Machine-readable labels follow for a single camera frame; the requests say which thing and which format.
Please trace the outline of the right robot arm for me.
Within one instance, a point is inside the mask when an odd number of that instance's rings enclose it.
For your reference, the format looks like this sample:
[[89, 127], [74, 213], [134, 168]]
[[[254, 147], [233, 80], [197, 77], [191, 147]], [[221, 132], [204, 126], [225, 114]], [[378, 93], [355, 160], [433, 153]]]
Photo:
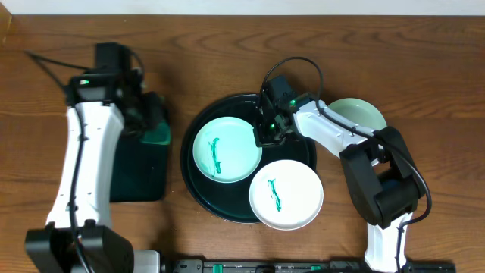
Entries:
[[356, 124], [317, 96], [298, 95], [284, 76], [263, 81], [257, 109], [257, 146], [299, 135], [339, 158], [352, 203], [368, 223], [369, 269], [404, 271], [406, 229], [430, 214], [432, 199], [401, 133]]

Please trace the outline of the green sponge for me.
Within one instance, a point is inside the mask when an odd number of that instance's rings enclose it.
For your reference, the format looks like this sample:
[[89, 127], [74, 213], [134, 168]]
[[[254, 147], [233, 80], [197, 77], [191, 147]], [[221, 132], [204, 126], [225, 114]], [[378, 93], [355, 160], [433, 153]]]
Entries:
[[152, 145], [169, 145], [171, 143], [171, 129], [168, 122], [162, 121], [154, 129], [147, 130], [140, 141]]

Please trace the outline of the mint plate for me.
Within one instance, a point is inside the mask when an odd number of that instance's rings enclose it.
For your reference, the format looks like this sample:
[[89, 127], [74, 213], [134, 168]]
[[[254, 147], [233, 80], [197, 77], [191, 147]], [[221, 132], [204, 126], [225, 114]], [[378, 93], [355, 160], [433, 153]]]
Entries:
[[330, 103], [329, 108], [363, 127], [381, 130], [387, 126], [380, 111], [374, 105], [362, 99], [339, 99]]
[[196, 134], [192, 157], [210, 180], [232, 184], [247, 178], [259, 165], [262, 148], [256, 146], [253, 126], [241, 118], [216, 118]]

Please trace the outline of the mint plate top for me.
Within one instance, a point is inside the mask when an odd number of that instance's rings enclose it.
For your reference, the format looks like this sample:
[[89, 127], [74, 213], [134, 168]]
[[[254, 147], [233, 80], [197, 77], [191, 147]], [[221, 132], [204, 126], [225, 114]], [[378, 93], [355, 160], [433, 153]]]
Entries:
[[329, 108], [363, 127], [381, 130], [387, 126], [380, 111], [374, 105], [362, 99], [339, 99], [330, 103]]

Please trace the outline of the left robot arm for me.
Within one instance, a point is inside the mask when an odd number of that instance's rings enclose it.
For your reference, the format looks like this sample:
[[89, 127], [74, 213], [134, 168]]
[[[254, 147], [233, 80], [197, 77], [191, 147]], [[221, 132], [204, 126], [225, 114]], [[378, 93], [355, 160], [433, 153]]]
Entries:
[[159, 200], [171, 129], [163, 99], [145, 91], [145, 68], [129, 47], [95, 47], [95, 64], [62, 86], [67, 148], [54, 205], [25, 250], [40, 272], [166, 272], [159, 251], [137, 250], [112, 227], [114, 202]]

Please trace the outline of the white plate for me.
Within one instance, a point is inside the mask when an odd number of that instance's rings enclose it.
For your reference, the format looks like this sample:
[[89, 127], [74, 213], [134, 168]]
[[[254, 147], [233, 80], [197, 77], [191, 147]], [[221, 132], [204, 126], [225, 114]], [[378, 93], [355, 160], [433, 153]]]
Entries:
[[294, 160], [265, 165], [249, 188], [249, 204], [257, 219], [280, 231], [293, 231], [312, 222], [323, 202], [324, 188], [319, 176]]

